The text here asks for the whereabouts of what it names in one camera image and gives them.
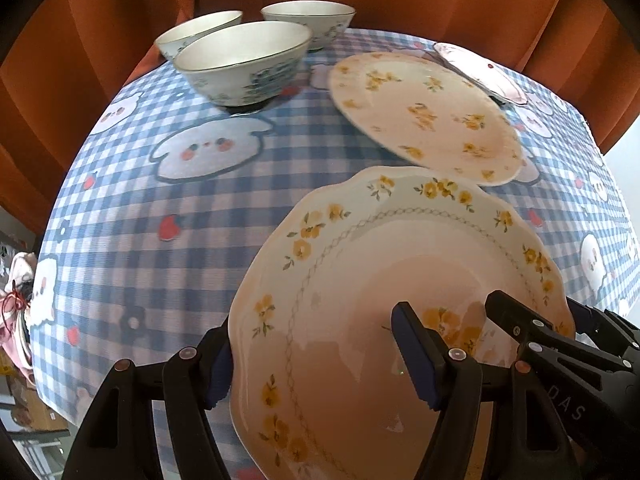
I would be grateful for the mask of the scalloped yellow floral plate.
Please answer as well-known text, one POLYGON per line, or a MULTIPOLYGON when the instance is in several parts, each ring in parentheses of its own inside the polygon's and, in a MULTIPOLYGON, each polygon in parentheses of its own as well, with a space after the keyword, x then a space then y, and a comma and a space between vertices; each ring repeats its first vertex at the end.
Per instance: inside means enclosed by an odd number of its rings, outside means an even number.
POLYGON ((487 317, 502 290, 573 336, 558 267, 477 185, 372 167, 306 195, 260 248, 229 315, 231 417, 269 479, 410 479, 437 416, 413 389, 390 316, 411 304, 450 347, 510 365, 487 317))

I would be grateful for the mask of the white cartoon red-rimmed plate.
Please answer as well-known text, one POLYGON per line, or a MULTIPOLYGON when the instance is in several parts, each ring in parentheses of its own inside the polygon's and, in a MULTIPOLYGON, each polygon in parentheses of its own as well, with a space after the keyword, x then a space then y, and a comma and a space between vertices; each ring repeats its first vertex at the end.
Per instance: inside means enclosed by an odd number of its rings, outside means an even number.
POLYGON ((527 103, 526 93, 495 62, 448 42, 436 42, 433 49, 447 67, 471 81, 498 103, 527 103))

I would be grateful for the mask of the round yellow floral plate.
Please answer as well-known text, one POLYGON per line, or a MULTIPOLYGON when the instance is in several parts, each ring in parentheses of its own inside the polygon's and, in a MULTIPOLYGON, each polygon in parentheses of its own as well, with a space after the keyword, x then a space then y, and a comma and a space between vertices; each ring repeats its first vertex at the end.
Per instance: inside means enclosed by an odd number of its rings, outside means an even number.
POLYGON ((478 185, 512 181, 523 150, 506 113, 480 88, 426 58, 369 52, 328 76, 336 108, 383 148, 478 185))

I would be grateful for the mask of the green floral bowl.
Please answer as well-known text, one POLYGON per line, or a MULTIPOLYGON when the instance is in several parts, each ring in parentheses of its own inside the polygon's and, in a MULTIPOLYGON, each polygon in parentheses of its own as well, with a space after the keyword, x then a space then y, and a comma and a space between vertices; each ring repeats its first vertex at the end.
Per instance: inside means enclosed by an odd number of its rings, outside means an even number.
POLYGON ((302 24, 244 23, 194 41, 174 66, 213 104, 249 106, 275 98, 294 80, 311 39, 312 30, 302 24))
POLYGON ((319 51, 340 36, 356 15, 352 6, 324 0, 292 0, 264 6, 266 21, 291 22, 309 27, 312 38, 309 50, 319 51))
POLYGON ((242 11, 228 10, 191 18, 160 34, 154 46, 166 60, 172 61, 189 44, 217 30, 239 25, 242 17, 242 11))

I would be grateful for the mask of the cluttered shelf at left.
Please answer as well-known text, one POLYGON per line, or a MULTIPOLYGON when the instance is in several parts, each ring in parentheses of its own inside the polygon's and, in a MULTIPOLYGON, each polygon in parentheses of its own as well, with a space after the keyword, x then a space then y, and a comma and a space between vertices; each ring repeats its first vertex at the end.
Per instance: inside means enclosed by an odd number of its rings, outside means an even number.
POLYGON ((16 397, 14 422, 35 432, 66 430, 62 418, 37 396, 27 318, 37 257, 1 244, 1 349, 16 372, 10 387, 16 397))

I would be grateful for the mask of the blue checkered bear tablecloth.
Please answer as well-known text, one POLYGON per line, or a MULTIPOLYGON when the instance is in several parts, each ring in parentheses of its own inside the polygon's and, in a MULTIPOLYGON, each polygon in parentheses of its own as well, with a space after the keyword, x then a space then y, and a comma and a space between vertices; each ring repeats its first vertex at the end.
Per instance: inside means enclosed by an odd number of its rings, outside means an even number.
MULTIPOLYGON (((278 96, 249 106, 213 104, 174 61, 123 88, 79 151, 43 237, 30 330, 41 399, 78 432, 118 360, 164 362, 213 327, 227 323, 229 333, 248 268, 306 195, 372 167, 436 172, 360 132, 328 89, 332 67, 357 54, 405 53, 448 68, 433 46, 350 30, 318 55, 306 53, 278 96)), ((518 84, 525 105, 493 100, 520 138, 518 175, 497 186, 442 175, 516 211, 558 267, 566 302, 611 310, 638 327, 638 235, 585 119, 539 84, 518 84)), ((228 479, 269 479, 234 429, 231 386, 206 413, 228 479)), ((480 408, 464 478, 483 479, 491 411, 490 403, 480 408)), ((560 421, 579 478, 638 477, 639 422, 560 421)))

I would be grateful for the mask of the orange curtain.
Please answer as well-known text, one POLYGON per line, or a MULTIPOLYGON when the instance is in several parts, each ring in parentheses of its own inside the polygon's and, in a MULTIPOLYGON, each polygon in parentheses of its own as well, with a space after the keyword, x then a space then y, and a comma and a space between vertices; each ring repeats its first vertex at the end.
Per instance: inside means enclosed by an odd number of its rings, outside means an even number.
MULTIPOLYGON (((46 227, 67 170, 124 84, 188 18, 286 0, 43 0, 1 59, 1 203, 46 227)), ((364 28, 461 44, 575 105, 607 151, 639 113, 639 45, 603 0, 331 0, 364 28)))

